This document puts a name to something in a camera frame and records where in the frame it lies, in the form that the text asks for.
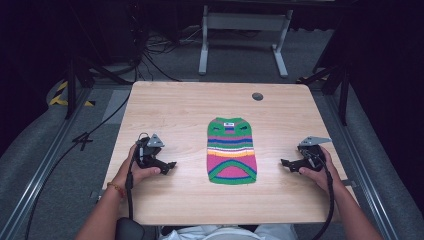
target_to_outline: right hand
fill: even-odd
[[[330,153],[322,146],[321,150],[324,153],[325,159],[326,159],[326,165],[328,168],[328,171],[330,171],[331,173],[331,177],[333,178],[333,187],[338,187],[338,186],[344,186],[339,173],[337,172],[337,169],[334,167],[333,165],[333,160],[331,159],[331,155]],[[327,183],[327,174],[325,173],[325,169],[322,168],[321,171],[316,172],[314,170],[311,170],[309,168],[306,167],[301,167],[299,169],[299,173],[301,173],[302,175],[312,179],[320,188],[322,188],[327,194],[329,194],[328,191],[328,183]]]

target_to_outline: left hand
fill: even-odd
[[[131,158],[134,154],[136,147],[137,147],[136,144],[134,144],[131,147],[130,152],[128,153],[127,159],[125,159],[125,161],[122,163],[118,173],[116,174],[115,178],[113,178],[112,180],[113,183],[117,184],[122,189],[125,189],[125,181],[127,179],[128,168],[130,166]],[[144,178],[157,175],[160,173],[160,169],[157,167],[141,169],[140,167],[138,167],[137,163],[135,162],[133,163],[131,170],[134,177],[133,186],[136,186],[137,184],[139,184]]]

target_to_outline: table top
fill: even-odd
[[[256,92],[263,100],[252,98]],[[209,181],[207,128],[216,117],[241,117],[250,124],[256,182],[224,185]],[[134,187],[134,218],[140,224],[311,223],[326,219],[329,200],[324,191],[306,177],[290,173],[280,161],[301,159],[297,145],[307,136],[329,137],[307,86],[135,83],[103,188],[142,132],[156,133],[165,144],[157,158],[177,165],[168,175],[145,179]],[[334,145],[322,146],[331,153],[341,179],[346,179]],[[120,210],[123,216],[128,216],[127,209],[125,201]]]

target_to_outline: gray carpet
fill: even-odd
[[[272,39],[278,39],[278,35],[274,33],[263,32],[255,37],[231,32],[212,34],[209,40],[210,53],[205,76],[197,74],[201,46],[199,39],[170,53],[152,55],[152,58],[167,75],[187,81],[295,83],[297,78],[312,74],[312,68],[331,34],[331,31],[290,31],[283,47],[283,58],[289,72],[289,77],[286,79],[279,76],[270,50],[274,42]],[[139,66],[139,80],[168,79],[148,61],[144,62],[145,64]],[[122,77],[132,81],[134,73],[124,74]],[[317,89],[320,83],[314,83],[310,87]],[[56,88],[52,86],[51,93],[46,96],[47,101]],[[60,148],[59,155],[72,145],[73,138],[90,131],[105,120],[108,114],[121,105],[129,90],[128,87],[117,86],[107,79],[98,80],[88,97],[88,100],[96,101],[96,105],[83,107],[80,110]],[[313,95],[349,179],[357,184],[360,182],[342,130],[352,136],[398,238],[422,239],[424,236],[422,214],[397,177],[354,92],[351,90],[349,95],[348,127],[342,130],[337,124],[338,119],[331,113],[331,103],[337,100],[337,94],[323,96],[319,91],[313,90]],[[50,106],[45,114],[21,133],[2,156],[1,226],[6,224],[12,214],[26,184],[63,123],[65,114],[65,106]],[[29,239],[72,239],[75,236],[95,205],[93,196],[102,186],[122,114],[123,110],[94,132],[90,136],[94,142],[88,143],[84,151],[80,151],[80,146],[77,146],[54,170],[38,201]],[[358,185],[354,187],[354,191],[364,212],[376,224],[373,207],[369,205],[364,189]],[[20,226],[15,239],[24,239],[28,217],[27,215]],[[303,224],[296,225],[296,230],[300,239],[311,239],[320,227],[320,224]],[[147,231],[148,234],[154,234],[153,228],[147,228]],[[322,239],[336,238],[344,239],[342,226],[338,223],[331,224]]]

